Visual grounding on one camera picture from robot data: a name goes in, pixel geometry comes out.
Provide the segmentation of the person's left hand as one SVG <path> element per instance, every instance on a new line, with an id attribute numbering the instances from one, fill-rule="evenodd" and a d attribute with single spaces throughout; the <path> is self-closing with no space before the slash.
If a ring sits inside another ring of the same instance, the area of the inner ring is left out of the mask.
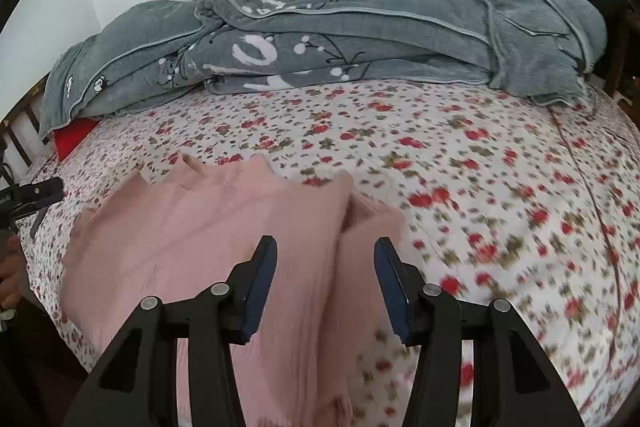
<path id="1" fill-rule="evenodd" d="M 2 309 L 12 309 L 21 300 L 21 287 L 25 277 L 25 257 L 20 238 L 16 234 L 6 236 L 1 246 L 0 301 Z"/>

